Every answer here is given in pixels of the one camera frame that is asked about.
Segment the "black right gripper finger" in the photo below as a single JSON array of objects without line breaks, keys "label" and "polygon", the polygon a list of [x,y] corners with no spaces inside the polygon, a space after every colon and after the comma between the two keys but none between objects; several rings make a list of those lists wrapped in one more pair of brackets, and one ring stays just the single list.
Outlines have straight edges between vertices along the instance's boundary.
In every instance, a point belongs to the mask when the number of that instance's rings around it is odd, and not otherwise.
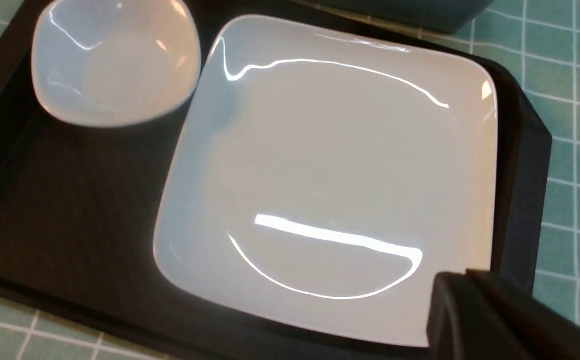
[{"label": "black right gripper finger", "polygon": [[580,360],[580,326],[488,271],[437,273],[426,333],[433,360]]}]

